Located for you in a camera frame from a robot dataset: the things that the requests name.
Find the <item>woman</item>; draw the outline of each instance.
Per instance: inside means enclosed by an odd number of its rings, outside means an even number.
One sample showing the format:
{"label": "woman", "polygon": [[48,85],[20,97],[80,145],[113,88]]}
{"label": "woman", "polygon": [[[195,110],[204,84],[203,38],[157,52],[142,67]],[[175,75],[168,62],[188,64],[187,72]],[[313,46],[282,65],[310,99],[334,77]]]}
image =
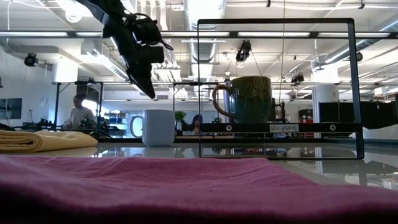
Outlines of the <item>woman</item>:
{"label": "woman", "polygon": [[199,134],[199,123],[201,123],[203,120],[203,118],[197,114],[193,120],[192,120],[192,124],[191,124],[191,129],[192,131],[195,132],[195,134]]}
{"label": "woman", "polygon": [[79,94],[73,98],[75,108],[70,112],[68,121],[63,125],[64,129],[79,129],[81,121],[88,120],[90,126],[95,126],[96,121],[93,112],[85,108],[82,103],[86,99],[86,95]]}

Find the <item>pillar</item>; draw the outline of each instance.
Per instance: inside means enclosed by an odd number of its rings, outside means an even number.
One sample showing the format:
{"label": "pillar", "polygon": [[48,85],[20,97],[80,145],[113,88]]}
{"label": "pillar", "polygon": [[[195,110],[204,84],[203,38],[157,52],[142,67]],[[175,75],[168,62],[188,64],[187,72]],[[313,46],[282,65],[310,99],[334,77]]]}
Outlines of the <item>pillar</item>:
{"label": "pillar", "polygon": [[[78,77],[78,64],[65,58],[59,63],[53,65],[53,82],[75,82]],[[61,125],[67,121],[70,112],[73,109],[73,97],[76,95],[76,85],[61,85],[60,98],[58,102],[58,116],[57,125]],[[55,94],[57,86],[53,85],[54,94],[49,99],[49,120],[54,120],[55,117]]]}
{"label": "pillar", "polygon": [[[335,65],[322,67],[323,70],[314,70],[312,82],[314,83],[338,83],[338,68]],[[318,85],[312,88],[313,122],[320,122],[319,103],[331,103],[339,101],[338,85]]]}

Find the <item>pink towel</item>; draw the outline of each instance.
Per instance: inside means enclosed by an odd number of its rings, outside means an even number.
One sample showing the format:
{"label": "pink towel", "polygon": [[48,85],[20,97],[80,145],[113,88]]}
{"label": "pink towel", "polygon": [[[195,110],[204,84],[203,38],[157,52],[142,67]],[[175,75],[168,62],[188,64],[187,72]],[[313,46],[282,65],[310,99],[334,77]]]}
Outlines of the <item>pink towel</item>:
{"label": "pink towel", "polygon": [[382,221],[398,192],[321,186],[267,159],[0,156],[0,221]]}

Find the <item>white label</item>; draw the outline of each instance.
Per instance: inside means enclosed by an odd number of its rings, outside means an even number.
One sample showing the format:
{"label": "white label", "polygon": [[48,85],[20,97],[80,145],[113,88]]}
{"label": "white label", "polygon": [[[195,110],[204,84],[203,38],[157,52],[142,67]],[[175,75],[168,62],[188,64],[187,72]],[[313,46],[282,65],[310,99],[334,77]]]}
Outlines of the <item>white label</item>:
{"label": "white label", "polygon": [[270,124],[269,131],[272,133],[291,133],[298,132],[298,124]]}

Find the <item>black robotic arm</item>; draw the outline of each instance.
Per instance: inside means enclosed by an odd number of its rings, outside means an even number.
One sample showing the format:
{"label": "black robotic arm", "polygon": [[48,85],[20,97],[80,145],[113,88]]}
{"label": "black robotic arm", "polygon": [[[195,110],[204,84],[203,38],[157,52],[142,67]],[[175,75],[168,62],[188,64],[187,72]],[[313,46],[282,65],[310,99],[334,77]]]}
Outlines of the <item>black robotic arm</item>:
{"label": "black robotic arm", "polygon": [[163,63],[163,47],[151,47],[162,43],[169,50],[173,48],[162,40],[157,21],[145,14],[132,14],[120,0],[76,0],[86,6],[94,18],[104,24],[103,38],[112,37],[120,57],[127,66],[127,75],[150,98],[155,98],[151,81],[152,63]]}

